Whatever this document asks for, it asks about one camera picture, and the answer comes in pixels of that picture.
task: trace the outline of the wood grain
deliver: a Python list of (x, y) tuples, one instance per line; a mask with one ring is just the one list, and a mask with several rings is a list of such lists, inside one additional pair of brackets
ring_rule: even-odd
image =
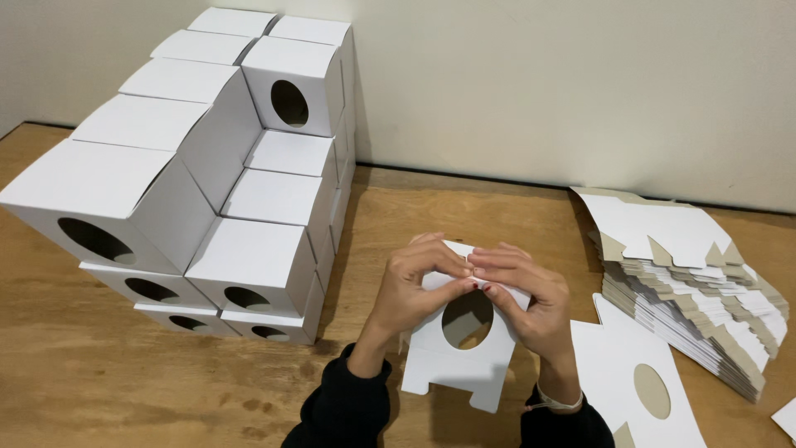
[[(25, 124), (0, 141), (0, 186), (69, 131)], [(747, 262), (793, 304), (796, 221), (708, 210)], [(596, 322), (602, 269), (593, 222), (570, 192), (358, 167), (313, 347), (169, 332), (77, 269), (78, 261), (0, 211), (0, 434), (3, 446), (278, 446), (299, 421), (323, 366), (357, 338), (391, 250), (428, 230), (474, 246), (511, 242), (569, 281), (573, 318)], [(497, 414), (432, 385), (398, 392), (405, 353), (388, 354), (388, 447), (518, 446), (537, 359), (517, 348)], [(708, 446), (786, 447), (771, 414), (796, 395), (796, 342), (766, 369), (760, 404), (745, 402), (674, 352)]]

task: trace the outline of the white wall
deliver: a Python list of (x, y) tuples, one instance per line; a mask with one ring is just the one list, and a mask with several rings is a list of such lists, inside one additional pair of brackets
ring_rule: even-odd
[(791, 0), (3, 0), (0, 132), (78, 124), (209, 3), (354, 23), (359, 160), (796, 211)]

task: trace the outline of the black sweater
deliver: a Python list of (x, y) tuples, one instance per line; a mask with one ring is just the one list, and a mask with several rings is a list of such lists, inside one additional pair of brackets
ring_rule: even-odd
[[(377, 438), (390, 418), (387, 377), (392, 366), (386, 360), (375, 378), (354, 376), (346, 366), (354, 344), (323, 369), (321, 386), (301, 408), (301, 423), (287, 435), (283, 448), (377, 445)], [(526, 405), (539, 403), (534, 387)], [(613, 447), (614, 438), (603, 418), (583, 397), (575, 414), (557, 415), (547, 408), (525, 412), (520, 417), (522, 446)]]

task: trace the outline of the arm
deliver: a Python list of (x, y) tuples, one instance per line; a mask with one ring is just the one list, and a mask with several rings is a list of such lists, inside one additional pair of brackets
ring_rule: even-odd
[[(603, 418), (585, 396), (579, 402), (582, 392), (564, 278), (505, 243), (495, 250), (476, 249), (468, 261), (476, 266), (476, 277), (495, 282), (484, 285), (485, 294), (503, 311), (523, 345), (540, 357), (539, 379), (521, 417), (523, 446), (614, 446)], [(528, 309), (521, 309), (498, 282), (531, 293)], [(545, 396), (547, 405), (537, 407)]]
[[(283, 447), (377, 446), (390, 416), (385, 383), (392, 367), (384, 360), (387, 342), (478, 287), (465, 278), (472, 275), (473, 266), (445, 246), (442, 237), (419, 235), (391, 254), (357, 343), (323, 370), (320, 387), (304, 402), (301, 423), (287, 435)], [(432, 269), (460, 278), (425, 291), (423, 274)]]

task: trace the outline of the stack of boxes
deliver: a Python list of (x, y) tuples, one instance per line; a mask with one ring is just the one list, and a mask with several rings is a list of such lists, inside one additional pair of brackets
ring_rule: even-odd
[(167, 328), (313, 344), (354, 171), (353, 38), (278, 19), (206, 10), (0, 203)]

